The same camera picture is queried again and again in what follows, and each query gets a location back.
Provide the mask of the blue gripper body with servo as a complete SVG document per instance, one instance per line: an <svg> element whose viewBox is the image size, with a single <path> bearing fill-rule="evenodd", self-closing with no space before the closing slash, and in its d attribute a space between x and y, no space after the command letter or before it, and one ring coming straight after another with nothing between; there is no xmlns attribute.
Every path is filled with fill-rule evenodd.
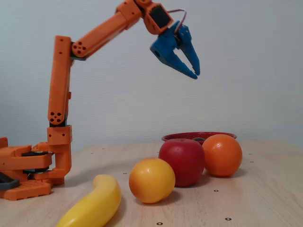
<svg viewBox="0 0 303 227"><path fill-rule="evenodd" d="M150 47L151 52L162 63L180 62L180 58L174 52L174 50L177 48L177 41L174 32L178 23L179 21L167 28L158 36L156 41Z"/></svg>

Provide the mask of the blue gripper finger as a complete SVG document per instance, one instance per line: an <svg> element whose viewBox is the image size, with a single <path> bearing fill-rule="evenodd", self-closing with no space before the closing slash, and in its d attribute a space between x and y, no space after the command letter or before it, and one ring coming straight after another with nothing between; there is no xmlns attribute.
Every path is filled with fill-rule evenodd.
<svg viewBox="0 0 303 227"><path fill-rule="evenodd" d="M170 55L165 59L166 64L170 66L171 68L179 71L180 73L192 78L192 79L198 79L198 57L196 54L193 53L184 53L189 62L191 63L191 66L193 67L192 71L190 68L187 67L187 65L174 53L171 52Z"/></svg>
<svg viewBox="0 0 303 227"><path fill-rule="evenodd" d="M189 31L189 28L185 25L182 25L176 35L177 39L177 48L180 49L188 61L190 62L192 69L189 69L185 63L182 63L181 70L183 74L187 76L199 76L200 75L200 62L199 58L197 56L197 53L195 52L195 49L192 45L192 37Z"/></svg>

